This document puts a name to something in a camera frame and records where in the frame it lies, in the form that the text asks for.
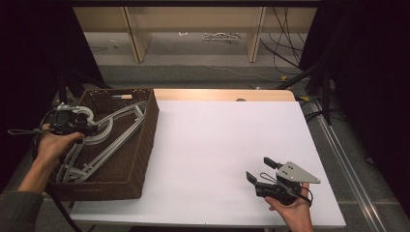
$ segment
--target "wire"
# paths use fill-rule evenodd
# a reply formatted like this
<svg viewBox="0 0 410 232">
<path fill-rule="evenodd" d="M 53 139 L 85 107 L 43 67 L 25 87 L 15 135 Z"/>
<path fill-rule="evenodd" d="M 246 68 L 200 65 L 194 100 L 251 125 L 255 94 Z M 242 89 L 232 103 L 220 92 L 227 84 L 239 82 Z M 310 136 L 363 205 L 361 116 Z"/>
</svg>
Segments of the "wire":
<svg viewBox="0 0 410 232">
<path fill-rule="evenodd" d="M 272 182 L 272 183 L 277 183 L 277 182 L 278 182 L 277 179 L 273 178 L 272 176 L 270 176 L 270 175 L 269 175 L 268 173 L 266 173 L 266 172 L 260 173 L 259 176 L 260 176 L 262 179 L 265 179 L 266 181 L 269 181 L 269 182 Z"/>
<path fill-rule="evenodd" d="M 309 188 L 303 187 L 301 186 L 302 189 L 306 189 L 308 191 L 308 193 L 310 193 L 310 206 L 313 204 L 313 193 L 311 192 L 311 190 Z"/>
<path fill-rule="evenodd" d="M 280 70 L 280 69 L 278 68 L 277 64 L 276 64 L 276 56 L 278 55 L 278 54 L 277 54 L 277 50 L 278 50 L 278 46 L 281 45 L 281 44 L 280 44 L 280 40 L 281 40 L 281 38 L 282 38 L 283 35 L 284 35 L 284 37 L 288 40 L 288 42 L 289 42 L 289 44 L 290 44 L 290 46 L 288 46 L 288 48 L 292 49 L 292 53 L 293 53 L 293 56 L 295 57 L 295 60 L 296 60 L 298 63 L 299 63 L 299 61 L 300 61 L 299 54 L 298 54 L 297 51 L 296 51 L 297 48 L 295 48 L 295 47 L 293 46 L 293 43 L 292 43 L 292 41 L 291 41 L 291 39 L 290 39 L 289 25 L 288 25 L 288 22 L 287 22 L 288 8 L 285 8 L 284 10 L 285 10 L 285 15 L 284 15 L 284 16 L 285 16 L 285 19 L 284 19 L 284 22 L 283 22 L 283 25 L 282 25 L 282 23 L 281 23 L 281 21 L 280 21 L 280 19 L 279 19 L 279 17 L 278 17 L 278 14 L 277 14 L 277 12 L 276 12 L 276 10 L 275 10 L 275 7 L 273 7 L 273 11 L 274 11 L 275 16 L 276 16 L 276 18 L 277 18 L 277 21 L 278 21 L 278 23 L 279 23 L 281 32 L 280 32 L 280 36 L 279 36 L 278 41 L 273 40 L 272 37 L 271 37 L 271 35 L 269 34 L 269 36 L 271 37 L 271 39 L 276 43 L 276 47 L 275 47 L 274 50 L 272 50 L 272 49 L 268 49 L 268 50 L 270 50 L 272 53 L 274 53 L 274 66 L 275 66 L 275 69 L 276 69 L 277 71 L 279 71 L 279 72 L 281 72 L 281 73 L 285 73 L 285 74 L 297 74 L 297 73 L 284 72 L 284 71 Z M 295 65 L 295 64 L 293 64 L 293 63 L 292 63 L 292 65 L 295 66 L 296 68 L 299 68 L 299 65 Z"/>
<path fill-rule="evenodd" d="M 284 45 L 284 44 L 281 44 L 281 43 L 275 41 L 275 39 L 272 38 L 271 33 L 268 33 L 268 36 L 269 36 L 269 38 L 271 38 L 271 40 L 272 40 L 275 44 L 277 44 L 277 45 L 279 45 L 279 46 L 283 46 L 283 47 L 286 47 L 286 48 L 289 48 L 289 49 L 295 49 L 295 50 L 297 50 L 297 51 L 302 51 L 302 50 L 299 49 L 299 48 L 295 48 L 295 47 L 292 47 L 292 46 Z"/>
<path fill-rule="evenodd" d="M 39 130 L 39 129 L 33 129 L 33 130 L 9 129 L 9 130 L 7 130 L 7 133 L 8 133 L 8 134 L 11 134 L 11 135 L 24 135 L 24 134 L 43 133 L 44 131 L 48 131 L 48 130 Z"/>
<path fill-rule="evenodd" d="M 301 107 L 305 106 L 305 104 L 307 104 L 307 103 L 312 103 L 313 101 L 316 101 L 316 100 L 321 100 L 321 98 L 316 98 L 316 99 L 311 99 L 309 101 L 304 101 L 303 103 L 301 103 Z"/>
<path fill-rule="evenodd" d="M 75 232 L 82 232 L 81 229 L 75 224 L 75 222 L 72 220 L 70 217 L 69 213 L 67 213 L 66 209 L 64 208 L 63 204 L 61 201 L 57 198 L 56 194 L 54 193 L 54 190 L 52 189 L 51 185 L 47 185 L 46 191 L 48 195 L 51 197 L 51 199 L 54 201 L 54 204 L 57 206 L 57 208 L 60 210 L 61 214 L 63 217 L 66 219 L 67 223 L 70 225 L 70 227 L 73 229 Z"/>
<path fill-rule="evenodd" d="M 339 108 L 334 108 L 334 109 L 330 109 L 330 110 L 329 110 L 329 112 L 337 112 L 337 111 L 340 111 L 340 109 L 339 109 Z M 305 115 L 305 118 L 306 118 L 306 120 L 307 120 L 307 123 L 308 123 L 311 119 L 313 119 L 314 117 L 323 114 L 323 112 L 324 112 L 323 110 L 319 110 L 319 111 L 315 111 L 315 112 L 312 112 L 312 113 L 309 113 L 309 114 Z"/>
<path fill-rule="evenodd" d="M 91 227 L 87 230 L 87 232 L 91 232 L 91 231 L 93 231 L 93 230 L 94 230 L 94 228 L 96 228 L 96 226 L 97 226 L 97 225 L 93 225 L 93 226 L 91 226 Z"/>
<path fill-rule="evenodd" d="M 301 37 L 301 34 L 298 33 L 299 38 L 301 39 L 301 41 L 306 44 L 305 40 Z"/>
<path fill-rule="evenodd" d="M 289 65 L 294 66 L 295 68 L 298 68 L 298 65 L 294 64 L 293 62 L 289 61 L 288 59 L 284 58 L 283 56 L 279 55 L 275 50 L 272 50 L 270 47 L 268 47 L 263 41 L 262 39 L 260 40 L 260 42 L 266 47 L 267 50 L 269 50 L 270 52 L 274 53 L 274 55 L 277 55 L 280 59 L 282 59 L 283 61 L 287 62 Z"/>
</svg>

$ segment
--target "cabinet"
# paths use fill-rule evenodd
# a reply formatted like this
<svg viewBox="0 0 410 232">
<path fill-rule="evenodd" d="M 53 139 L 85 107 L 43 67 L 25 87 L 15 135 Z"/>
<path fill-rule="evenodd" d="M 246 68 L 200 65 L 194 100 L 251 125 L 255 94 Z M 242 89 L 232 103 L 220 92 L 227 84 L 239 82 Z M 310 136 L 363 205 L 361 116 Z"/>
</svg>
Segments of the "cabinet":
<svg viewBox="0 0 410 232">
<path fill-rule="evenodd" d="M 136 62 L 143 62 L 152 33 L 245 33 L 255 62 L 261 33 L 280 33 L 285 17 L 290 33 L 307 34 L 315 8 L 267 7 L 103 7 L 74 8 L 84 32 L 127 32 Z"/>
</svg>

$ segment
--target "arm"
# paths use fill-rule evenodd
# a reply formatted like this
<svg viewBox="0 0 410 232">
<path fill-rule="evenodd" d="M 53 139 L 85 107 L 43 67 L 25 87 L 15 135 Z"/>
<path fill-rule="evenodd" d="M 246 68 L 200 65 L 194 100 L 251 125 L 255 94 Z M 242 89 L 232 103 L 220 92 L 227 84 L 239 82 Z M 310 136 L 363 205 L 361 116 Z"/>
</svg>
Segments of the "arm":
<svg viewBox="0 0 410 232">
<path fill-rule="evenodd" d="M 301 195 L 308 197 L 308 184 L 303 183 L 302 186 L 304 188 L 302 188 Z M 270 211 L 277 211 L 281 215 L 291 231 L 313 231 L 309 204 L 306 200 L 298 198 L 293 204 L 288 206 L 282 205 L 275 198 L 268 196 L 265 197 L 265 201 L 271 206 L 269 208 Z"/>
<path fill-rule="evenodd" d="M 17 191 L 42 194 L 52 170 L 60 162 L 60 156 L 74 141 L 83 137 L 79 132 L 64 136 L 46 132 L 39 144 L 38 156 Z"/>
<path fill-rule="evenodd" d="M 59 157 L 82 133 L 58 136 L 43 134 L 39 151 L 17 192 L 9 193 L 0 202 L 0 231 L 35 231 L 35 222 L 43 203 L 42 193 Z"/>
</svg>

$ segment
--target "metal rail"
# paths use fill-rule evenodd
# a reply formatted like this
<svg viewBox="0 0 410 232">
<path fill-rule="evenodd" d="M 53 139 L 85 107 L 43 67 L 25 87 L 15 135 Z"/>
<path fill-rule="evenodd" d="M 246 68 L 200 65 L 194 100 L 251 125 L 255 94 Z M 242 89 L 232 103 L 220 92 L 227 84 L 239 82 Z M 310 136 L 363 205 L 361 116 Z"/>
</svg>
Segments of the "metal rail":
<svg viewBox="0 0 410 232">
<path fill-rule="evenodd" d="M 317 102 L 315 104 L 312 104 L 311 107 L 315 111 L 322 110 L 320 103 Z M 322 128 L 322 131 L 325 133 L 326 138 L 328 139 L 329 144 L 332 147 L 335 157 L 337 158 L 337 162 L 347 180 L 347 183 L 352 189 L 359 206 L 362 209 L 362 212 L 367 220 L 367 223 L 371 231 L 387 231 L 386 227 L 383 224 L 383 221 L 379 216 L 377 209 L 374 207 L 374 204 L 372 203 L 369 195 L 367 194 L 365 187 L 363 186 L 349 158 L 344 152 L 343 147 L 341 146 L 332 126 L 328 125 L 328 123 L 322 115 L 319 115 L 318 118 L 320 127 Z"/>
</svg>

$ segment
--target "white table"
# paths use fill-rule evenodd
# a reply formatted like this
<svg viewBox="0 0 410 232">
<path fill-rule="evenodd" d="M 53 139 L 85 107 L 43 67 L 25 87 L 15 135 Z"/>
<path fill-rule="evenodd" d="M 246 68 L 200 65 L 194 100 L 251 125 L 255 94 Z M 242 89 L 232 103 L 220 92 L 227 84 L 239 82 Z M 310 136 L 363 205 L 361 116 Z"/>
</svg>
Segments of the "white table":
<svg viewBox="0 0 410 232">
<path fill-rule="evenodd" d="M 160 116 L 141 198 L 76 202 L 71 213 L 74 220 L 157 226 L 283 226 L 278 213 L 268 211 L 267 203 L 256 197 L 246 178 L 246 171 L 256 177 L 263 171 L 275 176 L 263 163 L 269 157 L 281 163 L 291 160 L 321 180 L 319 185 L 310 185 L 315 228 L 345 226 L 297 102 L 158 99 Z"/>
</svg>

